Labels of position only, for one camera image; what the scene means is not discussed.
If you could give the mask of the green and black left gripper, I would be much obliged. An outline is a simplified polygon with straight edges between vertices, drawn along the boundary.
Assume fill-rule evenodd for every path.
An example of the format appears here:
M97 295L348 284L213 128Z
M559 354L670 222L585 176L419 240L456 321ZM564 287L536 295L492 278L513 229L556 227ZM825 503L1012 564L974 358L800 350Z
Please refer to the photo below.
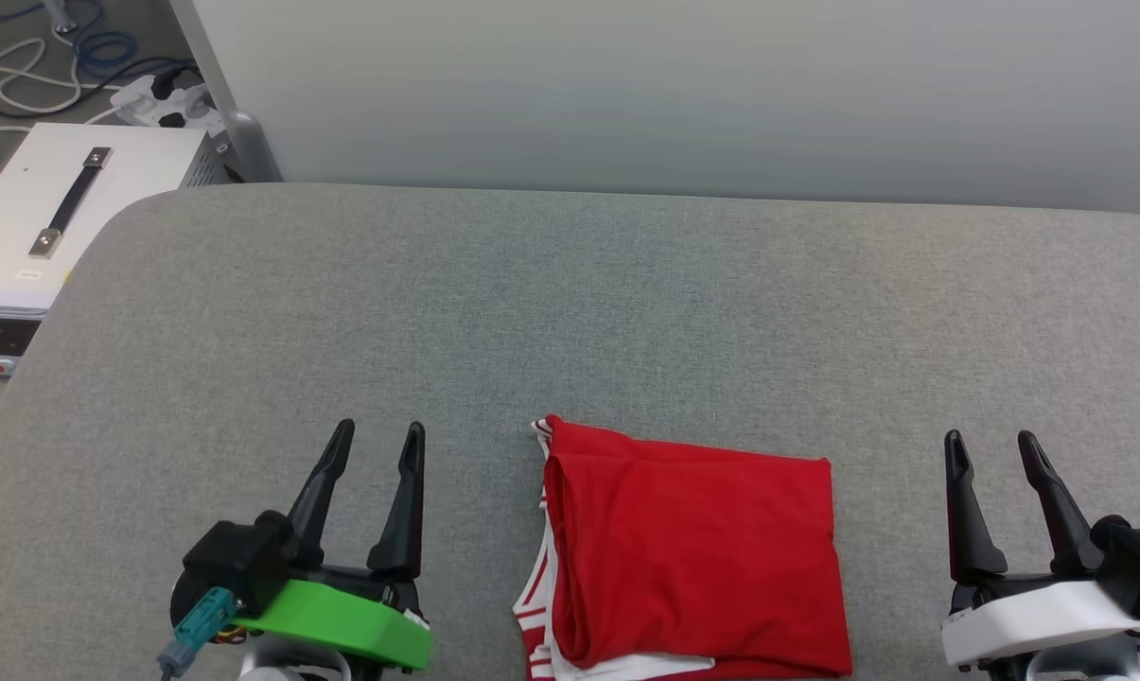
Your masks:
M434 637L412 585L321 566L324 522L353 439L353 419L342 419L288 517L267 510L254 522L215 522L184 557L170 595L172 672L188 672L209 644L241 648L244 673L427 668ZM425 444L424 425L412 422L391 512L370 548L378 579L421 574Z

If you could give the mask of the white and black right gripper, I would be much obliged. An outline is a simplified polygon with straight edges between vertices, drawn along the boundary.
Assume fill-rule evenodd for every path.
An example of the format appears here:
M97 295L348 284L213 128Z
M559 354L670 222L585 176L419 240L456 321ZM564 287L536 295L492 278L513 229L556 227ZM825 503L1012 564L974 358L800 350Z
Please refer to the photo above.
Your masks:
M1050 571L1054 576L1097 573L1090 579L1057 581L954 613L940 626L947 664L956 668L1139 667L1140 529L1110 514L1090 532L1088 518L1035 433L1021 430L1018 447L1053 550ZM956 583L996 579L1009 565L991 538L974 491L974 465L955 429L944 437L944 467L950 576Z

